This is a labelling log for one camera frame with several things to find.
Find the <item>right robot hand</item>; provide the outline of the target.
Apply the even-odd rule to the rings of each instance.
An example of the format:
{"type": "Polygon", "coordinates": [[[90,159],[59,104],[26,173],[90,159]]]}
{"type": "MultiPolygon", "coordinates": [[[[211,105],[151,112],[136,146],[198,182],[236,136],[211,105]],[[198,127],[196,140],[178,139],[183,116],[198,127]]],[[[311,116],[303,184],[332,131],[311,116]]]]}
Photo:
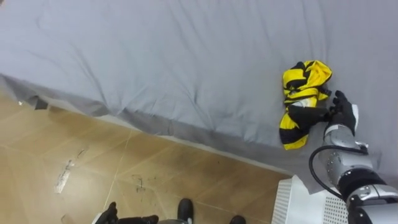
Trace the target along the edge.
{"type": "Polygon", "coordinates": [[[337,90],[333,98],[333,106],[330,107],[330,117],[324,133],[328,133],[332,126],[346,126],[352,135],[356,135],[356,129],[359,121],[359,109],[356,104],[352,104],[345,94],[337,90]]]}

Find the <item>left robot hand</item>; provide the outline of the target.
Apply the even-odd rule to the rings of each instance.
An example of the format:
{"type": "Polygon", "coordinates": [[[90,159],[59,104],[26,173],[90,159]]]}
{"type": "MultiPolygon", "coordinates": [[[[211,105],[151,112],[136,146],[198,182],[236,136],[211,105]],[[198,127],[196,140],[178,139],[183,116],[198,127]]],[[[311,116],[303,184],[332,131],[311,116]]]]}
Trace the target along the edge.
{"type": "Polygon", "coordinates": [[[117,203],[111,202],[108,208],[97,215],[93,220],[94,224],[157,224],[159,217],[157,215],[150,215],[148,217],[127,217],[119,218],[117,203]]]}

